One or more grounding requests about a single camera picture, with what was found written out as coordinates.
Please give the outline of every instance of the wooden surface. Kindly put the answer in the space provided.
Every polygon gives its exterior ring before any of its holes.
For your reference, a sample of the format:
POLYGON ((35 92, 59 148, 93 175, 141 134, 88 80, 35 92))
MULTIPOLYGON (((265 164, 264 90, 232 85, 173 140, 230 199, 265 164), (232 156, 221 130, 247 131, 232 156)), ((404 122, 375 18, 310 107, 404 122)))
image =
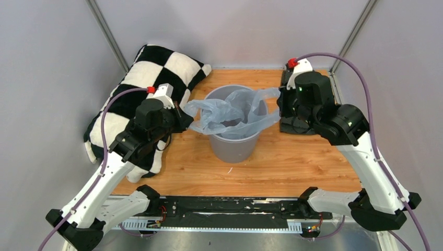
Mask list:
MULTIPOLYGON (((281 72, 213 70, 197 85, 191 99, 203 99, 214 88, 227 84, 253 89, 278 87, 281 72)), ((270 111, 277 108, 275 100, 269 100, 268 106, 270 111)), ((113 194, 129 195, 142 184, 161 195, 181 196, 296 197, 310 186, 342 192, 360 190, 354 170, 327 140, 317 135, 280 133, 278 123, 260 134, 252 155, 238 164, 217 159, 208 136, 191 130, 175 134, 162 159, 158 175, 136 184, 123 179, 113 194)))

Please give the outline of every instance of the metal base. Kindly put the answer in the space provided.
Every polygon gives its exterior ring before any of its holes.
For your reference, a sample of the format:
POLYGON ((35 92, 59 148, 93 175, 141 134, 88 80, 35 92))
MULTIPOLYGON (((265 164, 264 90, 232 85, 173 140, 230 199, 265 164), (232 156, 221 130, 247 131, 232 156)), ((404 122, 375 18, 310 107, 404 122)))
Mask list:
MULTIPOLYGON (((320 236, 335 229, 333 223, 325 222, 320 236)), ((377 234, 365 231, 356 223, 346 223, 333 237, 314 242, 306 241, 298 234, 158 232, 149 238, 137 238, 123 231, 111 230, 97 248, 100 251, 382 250, 377 234)))
MULTIPOLYGON (((158 232, 301 234, 306 231, 302 222, 315 224, 320 219, 319 213, 304 210, 307 204, 297 198, 166 196, 160 197, 157 207, 164 208, 164 216, 163 210, 149 215, 141 213, 123 221, 124 228, 158 232), (163 217, 165 220, 159 228, 155 223, 163 217)), ((331 213, 322 215, 324 220, 332 219, 331 213)))

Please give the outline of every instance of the plastic bag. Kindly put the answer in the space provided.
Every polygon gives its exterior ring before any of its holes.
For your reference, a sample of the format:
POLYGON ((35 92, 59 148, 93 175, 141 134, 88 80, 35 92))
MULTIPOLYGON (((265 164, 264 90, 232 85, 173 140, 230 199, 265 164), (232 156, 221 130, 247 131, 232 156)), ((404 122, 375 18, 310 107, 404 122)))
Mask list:
POLYGON ((200 120, 189 126, 191 130, 205 135, 219 134, 225 139, 244 139, 280 120, 278 108, 269 114, 258 114, 263 100, 279 96, 278 88, 240 89, 232 92, 225 100, 192 100, 186 104, 184 112, 195 117, 198 110, 202 110, 200 120))

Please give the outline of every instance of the red connector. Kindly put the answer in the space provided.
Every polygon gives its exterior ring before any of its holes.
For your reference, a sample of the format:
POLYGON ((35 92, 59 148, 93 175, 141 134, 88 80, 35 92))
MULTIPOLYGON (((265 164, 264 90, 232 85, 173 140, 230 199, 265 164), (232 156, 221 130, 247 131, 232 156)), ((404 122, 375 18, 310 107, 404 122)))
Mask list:
POLYGON ((293 59, 290 59, 290 60, 288 61, 288 67, 289 67, 290 69, 292 69, 292 68, 294 68, 295 66, 297 66, 297 64, 298 64, 298 62, 297 62, 297 58, 293 58, 293 59))
POLYGON ((146 91, 147 93, 155 93, 155 87, 154 86, 149 86, 147 88, 148 88, 148 90, 146 91))

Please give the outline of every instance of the trash can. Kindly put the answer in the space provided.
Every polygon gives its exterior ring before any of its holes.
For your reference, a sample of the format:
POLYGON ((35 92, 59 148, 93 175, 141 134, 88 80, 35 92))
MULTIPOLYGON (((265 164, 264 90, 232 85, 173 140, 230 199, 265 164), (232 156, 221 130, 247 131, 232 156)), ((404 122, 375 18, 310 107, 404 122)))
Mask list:
MULTIPOLYGON (((221 99, 225 100, 229 94, 235 90, 249 89, 242 85, 226 85, 214 89, 210 92, 205 99, 221 99)), ((267 105, 266 102, 261 101, 257 110, 257 115, 266 115, 267 105)), ((225 126, 235 126, 236 124, 229 124, 231 121, 224 124, 225 126)), ((211 143, 212 151, 215 156, 220 160, 227 163, 238 163, 247 159, 254 151, 255 144, 259 139, 261 132, 257 132, 247 138, 232 140, 221 137, 219 134, 209 135, 209 141, 211 143)))

